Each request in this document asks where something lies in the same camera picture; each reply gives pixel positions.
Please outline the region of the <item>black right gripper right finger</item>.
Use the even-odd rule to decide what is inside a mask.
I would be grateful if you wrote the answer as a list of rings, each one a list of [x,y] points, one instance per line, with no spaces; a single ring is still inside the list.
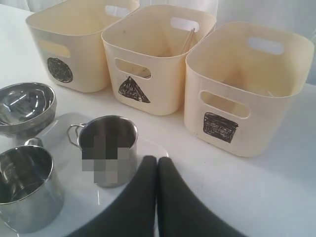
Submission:
[[[191,191],[171,158],[158,160],[158,231],[161,237],[243,237]]]

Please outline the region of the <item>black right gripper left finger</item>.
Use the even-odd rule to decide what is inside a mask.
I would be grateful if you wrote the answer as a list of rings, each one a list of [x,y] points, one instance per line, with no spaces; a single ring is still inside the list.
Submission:
[[[153,237],[157,158],[144,156],[120,195],[99,215],[71,233],[73,237]]]

